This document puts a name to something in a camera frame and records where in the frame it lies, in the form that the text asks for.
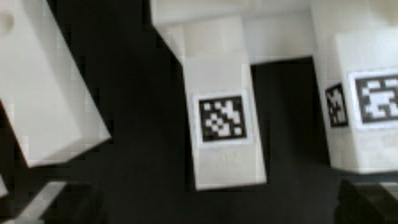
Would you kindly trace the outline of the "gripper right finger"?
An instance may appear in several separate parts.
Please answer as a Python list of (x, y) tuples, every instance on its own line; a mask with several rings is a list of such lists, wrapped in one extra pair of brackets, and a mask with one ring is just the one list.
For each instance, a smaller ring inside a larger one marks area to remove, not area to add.
[(341, 181), (338, 224), (398, 224), (398, 182)]

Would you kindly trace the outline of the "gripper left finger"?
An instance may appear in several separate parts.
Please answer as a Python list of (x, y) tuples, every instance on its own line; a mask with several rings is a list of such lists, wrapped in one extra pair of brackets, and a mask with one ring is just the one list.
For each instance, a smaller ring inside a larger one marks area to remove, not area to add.
[(50, 182), (14, 224), (105, 224), (105, 206), (96, 186), (78, 182)]

